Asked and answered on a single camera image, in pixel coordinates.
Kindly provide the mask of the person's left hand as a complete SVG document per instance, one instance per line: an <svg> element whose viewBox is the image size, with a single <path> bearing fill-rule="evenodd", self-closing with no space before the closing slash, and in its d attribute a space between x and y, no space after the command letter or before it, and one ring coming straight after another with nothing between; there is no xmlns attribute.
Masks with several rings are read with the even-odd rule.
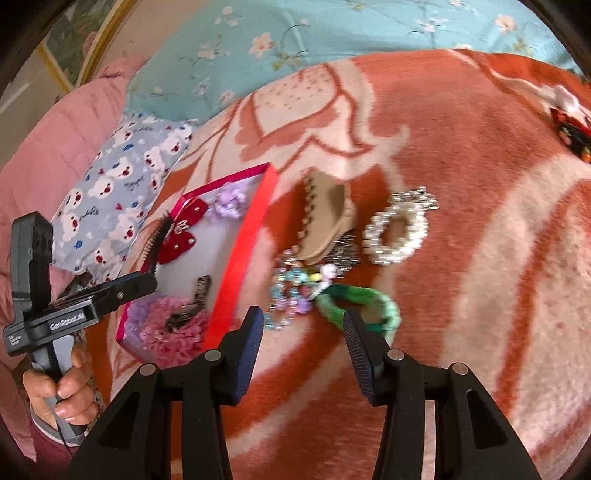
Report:
<svg viewBox="0 0 591 480"><path fill-rule="evenodd" d="M72 368L58 381L33 369L23 374L23 385L35 415L52 428L60 418L71 425L88 425L98 415L95 390L90 385L93 369L86 348L76 343Z"/></svg>

